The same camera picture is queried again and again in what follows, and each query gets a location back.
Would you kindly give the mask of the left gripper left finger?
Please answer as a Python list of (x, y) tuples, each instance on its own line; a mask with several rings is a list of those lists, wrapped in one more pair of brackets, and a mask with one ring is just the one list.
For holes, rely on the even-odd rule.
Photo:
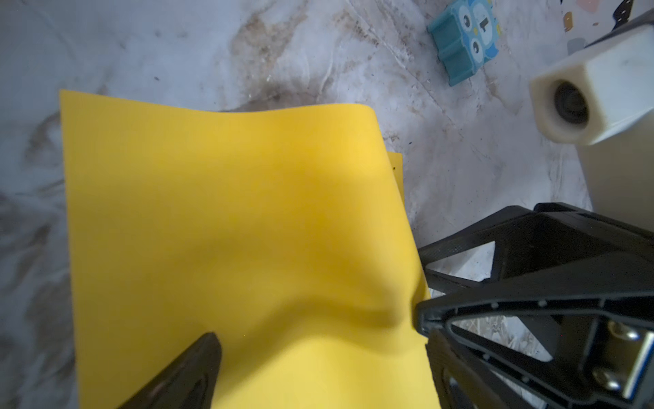
[(210, 409), (221, 361), (219, 339), (213, 332), (207, 332), (126, 400), (120, 409)]

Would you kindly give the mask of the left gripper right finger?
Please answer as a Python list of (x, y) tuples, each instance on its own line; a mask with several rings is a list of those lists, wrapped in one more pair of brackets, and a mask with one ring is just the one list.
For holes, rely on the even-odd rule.
[(531, 404), (505, 383), (517, 373), (510, 361), (527, 357), (458, 327), (427, 327), (427, 358), (442, 408), (530, 408)]

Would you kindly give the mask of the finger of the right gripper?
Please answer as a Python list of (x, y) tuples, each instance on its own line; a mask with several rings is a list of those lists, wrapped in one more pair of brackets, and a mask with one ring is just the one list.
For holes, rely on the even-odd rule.
[[(495, 250), (487, 279), (458, 278), (429, 266), (488, 243)], [(429, 286), (482, 286), (609, 252), (651, 262), (653, 233), (564, 203), (540, 203), (532, 210), (508, 206), (418, 250)]]
[[(456, 327), (487, 315), (561, 319), (552, 360), (538, 361)], [(557, 407), (653, 399), (653, 264), (610, 252), (419, 303), (415, 328), (443, 330)]]

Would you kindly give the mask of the yellow square paper sheet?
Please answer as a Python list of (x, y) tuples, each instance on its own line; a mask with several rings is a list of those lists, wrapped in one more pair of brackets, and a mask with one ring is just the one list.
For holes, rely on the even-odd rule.
[(118, 407), (207, 332), (216, 408), (439, 406), (370, 107), (60, 101), (80, 407)]

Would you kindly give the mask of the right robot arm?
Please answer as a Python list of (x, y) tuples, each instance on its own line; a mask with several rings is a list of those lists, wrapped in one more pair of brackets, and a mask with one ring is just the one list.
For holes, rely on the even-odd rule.
[(652, 114), (578, 153), (592, 210), (509, 206), (420, 250), (441, 407), (652, 407)]

